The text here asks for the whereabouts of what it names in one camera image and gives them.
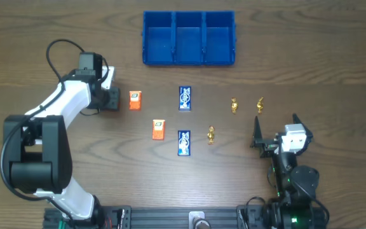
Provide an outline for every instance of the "wood grain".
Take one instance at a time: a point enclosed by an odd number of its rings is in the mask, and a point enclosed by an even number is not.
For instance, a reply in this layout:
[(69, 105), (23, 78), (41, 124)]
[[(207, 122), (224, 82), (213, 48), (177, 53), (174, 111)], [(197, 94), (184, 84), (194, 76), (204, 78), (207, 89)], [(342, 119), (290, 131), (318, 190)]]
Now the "wood grain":
[[(144, 10), (235, 10), (232, 67), (142, 64)], [(236, 206), (275, 191), (269, 160), (249, 148), (256, 102), (265, 97), (262, 133), (273, 137), (297, 113), (315, 138), (298, 158), (320, 171), (318, 198), (329, 228), (366, 227), (366, 1), (364, 0), (0, 0), (0, 150), (3, 120), (37, 106), (57, 79), (44, 53), (69, 38), (116, 66), (121, 111), (78, 116), (68, 129), (74, 177), (106, 205)], [(61, 73), (78, 51), (58, 44)], [(177, 111), (179, 85), (192, 85), (193, 110)], [(142, 91), (142, 110), (127, 109)], [(231, 114), (236, 97), (237, 115)], [(152, 120), (166, 120), (164, 141)], [(208, 126), (216, 128), (207, 145)], [(177, 130), (193, 134), (189, 158), (177, 156)], [(0, 228), (41, 228), (45, 203), (17, 199), (0, 178)]]

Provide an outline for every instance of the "gold wrapped candy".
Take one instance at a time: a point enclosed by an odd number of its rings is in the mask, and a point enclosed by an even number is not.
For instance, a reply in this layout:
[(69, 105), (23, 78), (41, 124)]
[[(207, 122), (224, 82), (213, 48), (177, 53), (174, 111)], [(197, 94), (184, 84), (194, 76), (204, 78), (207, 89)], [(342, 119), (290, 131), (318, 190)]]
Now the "gold wrapped candy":
[(210, 126), (208, 128), (207, 137), (208, 137), (208, 144), (213, 144), (214, 143), (214, 127), (213, 126)]
[(258, 108), (258, 113), (262, 114), (262, 109), (264, 109), (264, 102), (263, 102), (264, 98), (261, 97), (257, 103), (257, 108)]
[(236, 114), (236, 110), (238, 108), (238, 103), (236, 102), (236, 99), (234, 97), (231, 98), (231, 101), (233, 102), (231, 104), (231, 111), (233, 112), (233, 114)]

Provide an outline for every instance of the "blue wrapper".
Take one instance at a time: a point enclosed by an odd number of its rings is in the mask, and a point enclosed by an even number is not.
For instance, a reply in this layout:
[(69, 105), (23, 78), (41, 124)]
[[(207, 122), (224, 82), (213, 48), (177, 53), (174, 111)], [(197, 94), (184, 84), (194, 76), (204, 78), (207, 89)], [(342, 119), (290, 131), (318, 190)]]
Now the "blue wrapper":
[(177, 134), (179, 138), (177, 156), (190, 156), (190, 130), (179, 130)]
[(180, 86), (179, 87), (179, 110), (191, 111), (191, 87)]

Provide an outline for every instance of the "blue tray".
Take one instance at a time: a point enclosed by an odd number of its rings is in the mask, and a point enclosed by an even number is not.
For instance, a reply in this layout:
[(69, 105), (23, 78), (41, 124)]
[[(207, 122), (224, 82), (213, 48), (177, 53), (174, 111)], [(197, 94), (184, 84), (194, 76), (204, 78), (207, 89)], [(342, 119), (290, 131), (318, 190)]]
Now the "blue tray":
[(147, 65), (231, 65), (233, 11), (145, 11), (142, 60)]

